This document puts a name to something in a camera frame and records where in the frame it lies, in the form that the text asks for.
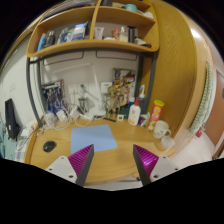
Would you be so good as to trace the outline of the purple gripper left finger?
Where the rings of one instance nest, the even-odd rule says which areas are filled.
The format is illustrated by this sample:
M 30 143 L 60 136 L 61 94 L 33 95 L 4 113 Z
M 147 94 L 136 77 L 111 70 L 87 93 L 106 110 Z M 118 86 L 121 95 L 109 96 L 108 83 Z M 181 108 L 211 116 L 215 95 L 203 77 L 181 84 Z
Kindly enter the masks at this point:
M 94 157 L 94 145 L 89 145 L 68 157 L 68 160 L 76 172 L 75 183 L 79 186 L 85 184 L 92 160 Z

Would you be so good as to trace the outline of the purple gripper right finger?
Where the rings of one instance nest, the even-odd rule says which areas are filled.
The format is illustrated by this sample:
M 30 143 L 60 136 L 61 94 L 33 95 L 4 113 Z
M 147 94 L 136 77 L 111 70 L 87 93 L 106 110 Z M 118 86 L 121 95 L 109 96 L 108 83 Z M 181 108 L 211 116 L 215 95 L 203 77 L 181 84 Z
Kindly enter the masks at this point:
M 133 145 L 133 157 L 143 186 L 151 183 L 150 175 L 159 157 L 145 148 Z

